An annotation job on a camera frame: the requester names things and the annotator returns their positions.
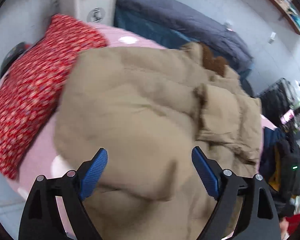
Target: white wall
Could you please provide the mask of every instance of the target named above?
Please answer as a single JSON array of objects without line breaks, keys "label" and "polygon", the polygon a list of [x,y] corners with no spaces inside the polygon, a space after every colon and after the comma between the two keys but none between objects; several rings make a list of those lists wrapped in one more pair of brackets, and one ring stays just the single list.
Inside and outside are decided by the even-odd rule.
[{"label": "white wall", "polygon": [[34,43],[50,22],[50,0],[6,0],[0,8],[0,66],[18,43]]},{"label": "white wall", "polygon": [[[300,36],[268,0],[178,0],[220,22],[230,21],[255,57],[248,80],[256,93],[284,77],[300,80]],[[277,38],[268,43],[272,32]]]}]

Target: metal screw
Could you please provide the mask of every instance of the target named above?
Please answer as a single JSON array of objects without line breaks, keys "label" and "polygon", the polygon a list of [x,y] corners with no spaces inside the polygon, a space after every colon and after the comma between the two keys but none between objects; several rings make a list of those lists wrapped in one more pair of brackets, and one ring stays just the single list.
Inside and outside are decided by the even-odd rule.
[{"label": "metal screw", "polygon": [[262,175],[260,175],[260,174],[257,174],[257,175],[256,175],[256,179],[257,179],[257,180],[262,180],[262,179],[263,179],[263,177],[262,177]]},{"label": "metal screw", "polygon": [[73,177],[75,175],[75,171],[68,171],[67,176],[68,177]]},{"label": "metal screw", "polygon": [[38,177],[37,177],[37,181],[43,181],[44,180],[44,176],[43,175],[39,175]]},{"label": "metal screw", "polygon": [[231,172],[231,170],[224,170],[223,174],[226,175],[226,176],[231,176],[232,172]]}]

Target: blue gripper pad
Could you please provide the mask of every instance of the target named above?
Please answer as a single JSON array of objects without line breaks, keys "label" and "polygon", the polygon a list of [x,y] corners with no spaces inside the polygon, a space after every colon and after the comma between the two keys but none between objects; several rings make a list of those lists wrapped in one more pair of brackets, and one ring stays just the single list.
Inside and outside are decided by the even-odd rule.
[{"label": "blue gripper pad", "polygon": [[203,156],[197,147],[195,147],[192,150],[191,159],[208,195],[217,200],[219,197],[218,179],[208,165],[207,157]]},{"label": "blue gripper pad", "polygon": [[90,197],[96,187],[98,180],[101,177],[106,165],[108,163],[108,153],[103,149],[93,164],[88,169],[85,177],[81,180],[80,198],[83,201],[86,197]]}]

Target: red patterned fabric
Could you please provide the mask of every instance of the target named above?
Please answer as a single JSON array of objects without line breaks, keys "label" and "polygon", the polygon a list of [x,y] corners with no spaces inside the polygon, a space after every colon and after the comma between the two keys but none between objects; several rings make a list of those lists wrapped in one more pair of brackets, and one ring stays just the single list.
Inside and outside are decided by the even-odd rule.
[{"label": "red patterned fabric", "polygon": [[56,107],[78,52],[107,46],[94,28],[55,15],[45,38],[16,60],[0,88],[0,172],[17,176],[17,167],[39,128]]}]

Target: floor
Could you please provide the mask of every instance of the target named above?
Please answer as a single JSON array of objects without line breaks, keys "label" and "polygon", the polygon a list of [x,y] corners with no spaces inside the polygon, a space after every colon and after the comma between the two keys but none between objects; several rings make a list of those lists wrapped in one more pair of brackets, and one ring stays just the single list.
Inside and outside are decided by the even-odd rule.
[{"label": "floor", "polygon": [[0,223],[13,239],[18,239],[24,199],[15,193],[0,173]]}]

